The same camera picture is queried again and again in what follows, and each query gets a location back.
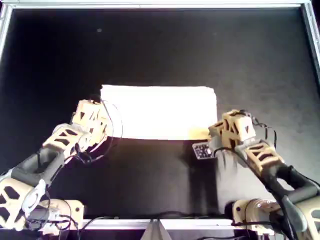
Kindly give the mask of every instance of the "aluminum frame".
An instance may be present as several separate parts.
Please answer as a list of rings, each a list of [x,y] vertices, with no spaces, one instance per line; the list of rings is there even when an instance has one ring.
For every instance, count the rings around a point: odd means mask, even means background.
[[[83,220],[83,226],[90,219]],[[99,219],[86,230],[145,230],[151,219]],[[166,230],[234,230],[230,219],[160,219]]]
[[[4,0],[0,12],[0,60],[15,9],[301,8],[320,84],[320,35],[310,0]],[[144,230],[150,219],[99,219],[88,230]],[[233,230],[230,219],[161,219],[167,230]]]

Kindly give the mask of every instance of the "white cloth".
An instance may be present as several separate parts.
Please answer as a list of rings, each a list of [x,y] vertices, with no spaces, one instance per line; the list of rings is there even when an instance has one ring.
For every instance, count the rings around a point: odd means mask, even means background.
[[[204,140],[217,122],[216,94],[205,86],[103,85],[101,98],[118,138]]]

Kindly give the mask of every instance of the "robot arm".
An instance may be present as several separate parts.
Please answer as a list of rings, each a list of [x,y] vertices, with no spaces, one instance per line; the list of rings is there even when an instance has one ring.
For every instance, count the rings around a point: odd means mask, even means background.
[[[239,163],[250,168],[277,201],[277,204],[259,200],[235,202],[233,217],[236,226],[252,220],[268,220],[290,239],[320,239],[320,186],[286,165],[272,144],[255,139],[249,113],[243,110],[224,113],[222,120],[209,131],[212,137],[220,138],[223,145],[213,152],[213,157],[218,150],[233,152]],[[286,190],[279,179],[286,181],[293,190]],[[252,224],[250,229],[264,233],[267,227]]]
[[[50,199],[40,202],[59,171],[79,152],[107,139],[104,103],[81,100],[70,124],[60,124],[32,154],[0,177],[0,225],[21,231],[27,225],[46,233],[81,224],[84,206],[77,200]],[[70,223],[70,216],[76,223]]]

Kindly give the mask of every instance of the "black table surface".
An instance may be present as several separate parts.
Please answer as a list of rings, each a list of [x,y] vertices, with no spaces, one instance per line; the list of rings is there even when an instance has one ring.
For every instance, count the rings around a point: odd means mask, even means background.
[[[102,84],[214,88],[218,117],[249,110],[277,130],[288,164],[320,180],[320,100],[299,9],[14,10],[0,65],[0,169],[37,151]],[[248,169],[196,161],[191,144],[122,139],[90,166],[70,162],[51,197],[80,200],[90,216],[133,217],[223,213],[229,201],[269,196]]]

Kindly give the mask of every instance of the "wire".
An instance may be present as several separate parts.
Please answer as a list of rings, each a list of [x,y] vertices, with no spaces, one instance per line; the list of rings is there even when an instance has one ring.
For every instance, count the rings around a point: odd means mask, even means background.
[[[120,119],[121,119],[121,136],[120,136],[120,138],[119,138],[118,143],[116,143],[115,145],[112,144],[113,141],[114,141],[115,125],[114,125],[114,122],[113,122],[113,120],[112,120],[112,118],[111,118],[111,116],[110,116],[110,113],[109,113],[108,109],[107,109],[107,106],[106,106],[106,104],[105,104],[105,101],[103,101],[100,96],[99,96],[99,99],[100,99],[100,102],[102,103],[102,105],[103,105],[103,107],[104,107],[104,109],[105,109],[105,111],[106,111],[106,114],[107,114],[108,118],[110,119],[110,122],[111,122],[111,125],[112,125],[111,141],[110,141],[110,144],[109,144],[108,148],[106,149],[106,151],[105,151],[102,155],[97,156],[97,157],[95,157],[95,158],[92,158],[92,157],[90,156],[90,154],[88,154],[88,153],[85,152],[85,151],[81,152],[81,151],[80,151],[79,144],[77,143],[77,144],[74,146],[74,150],[76,151],[77,159],[80,160],[80,161],[81,161],[83,164],[85,164],[85,165],[91,164],[92,162],[94,162],[94,161],[96,161],[96,160],[99,160],[99,159],[105,157],[105,156],[108,154],[108,152],[110,151],[111,148],[114,148],[114,147],[116,147],[116,146],[119,144],[119,142],[120,142],[121,139],[123,138],[123,134],[124,134],[124,124],[123,124],[123,119],[122,119],[122,117],[121,117],[120,111],[119,111],[119,109],[117,108],[116,105],[114,105],[113,103],[110,103],[110,104],[112,104],[112,105],[115,107],[115,109],[118,111],[118,113],[119,113],[119,115],[120,115]],[[104,135],[106,135],[106,130],[107,130],[107,125],[104,127],[104,130],[103,130],[103,131],[104,131]],[[100,146],[100,145],[101,145],[101,143],[103,142],[103,139],[104,139],[104,138],[105,138],[105,137],[103,136],[103,138],[102,138],[101,141],[97,144],[97,146]],[[84,158],[81,156],[81,154],[85,155],[85,156],[87,157],[87,159],[84,160]]]
[[[263,123],[263,122],[260,122],[255,116],[252,116],[252,114],[250,112],[247,112],[246,110],[242,109],[240,110],[239,112],[236,112],[235,115],[245,115],[249,118],[251,118],[252,120],[252,124],[254,126],[259,126],[261,128],[264,128],[265,129],[265,135],[264,135],[264,139],[267,140],[268,139],[268,129],[272,129],[272,127],[268,126],[267,124]],[[277,148],[277,132],[276,130],[272,129],[273,130],[273,145],[274,145],[274,148],[276,149]]]
[[[251,226],[251,225],[270,225],[273,226],[274,223],[270,221],[248,221],[248,222],[237,222],[231,224],[234,227],[243,227],[243,226]]]
[[[254,201],[255,199],[251,199],[247,204],[246,204],[246,206],[245,206],[245,208],[244,208],[244,222],[245,223],[247,223],[247,209],[248,209],[248,206],[249,206],[249,204],[250,203],[252,203],[253,201]],[[249,230],[248,230],[248,225],[245,225],[245,230],[246,230],[246,232],[247,232],[247,234],[248,234],[248,237],[250,238],[250,233],[249,233]]]
[[[197,240],[229,240],[229,239],[242,239],[246,238],[246,236],[203,236],[198,238]]]
[[[275,196],[275,198],[277,198],[277,193],[274,192],[272,189],[270,189],[267,185],[267,183],[256,173],[256,171],[254,169],[252,169],[252,167],[249,165],[249,163],[237,152],[235,151],[234,149],[232,148],[229,148],[229,147],[219,147],[217,148],[216,150],[214,150],[213,152],[213,157],[216,158],[216,154],[218,151],[222,151],[222,150],[227,150],[227,151],[230,151],[232,153],[234,153],[235,155],[237,155],[247,166],[249,169],[251,169],[251,171],[254,173],[254,175],[262,182],[262,184],[265,186],[265,188],[273,195]],[[289,216],[288,216],[288,213],[286,211],[286,208],[283,206],[281,200],[278,201],[278,204],[280,205],[280,208],[282,209],[283,211],[283,217],[284,217],[284,220],[286,222],[286,225],[288,227],[288,231],[289,231],[289,237],[291,240],[295,239],[295,235],[294,235],[294,230],[291,226],[291,223],[290,223],[290,220],[289,220]],[[234,223],[234,226],[246,226],[246,224],[248,225],[258,225],[258,224],[262,224],[262,225],[271,225],[271,222],[261,222],[261,221],[257,221],[257,222],[246,222],[246,223]]]
[[[61,218],[67,218],[67,219],[69,219],[70,221],[70,223],[72,222],[73,223],[73,225],[75,226],[75,229],[76,229],[76,235],[77,235],[77,238],[78,238],[78,240],[80,240],[80,232],[79,232],[79,227],[78,227],[78,223],[71,217],[71,216],[69,216],[69,215],[63,215],[63,214],[60,214],[59,215]]]
[[[96,217],[94,219],[91,219],[90,221],[88,221],[79,231],[79,240],[81,239],[82,233],[84,232],[84,230],[90,225],[92,224],[94,221],[96,220],[100,220],[100,219],[114,219],[113,217],[108,217],[108,216],[99,216]]]
[[[104,107],[104,109],[105,109],[105,111],[106,111],[106,114],[108,115],[108,118],[110,119],[110,122],[111,122],[111,125],[112,125],[112,134],[111,134],[110,145],[109,145],[108,148],[105,150],[104,154],[102,154],[102,155],[100,155],[100,156],[97,156],[96,158],[92,159],[92,162],[93,162],[93,161],[96,161],[96,160],[99,160],[99,159],[101,159],[101,158],[103,158],[103,157],[105,157],[105,156],[107,155],[107,153],[109,152],[109,150],[111,149],[112,142],[113,142],[113,140],[114,140],[114,131],[115,131],[114,122],[113,122],[112,118],[110,117],[110,114],[109,114],[109,111],[108,111],[108,109],[107,109],[107,106],[106,106],[105,102],[102,100],[101,97],[100,97],[100,101],[101,101],[101,103],[103,104],[103,107]]]

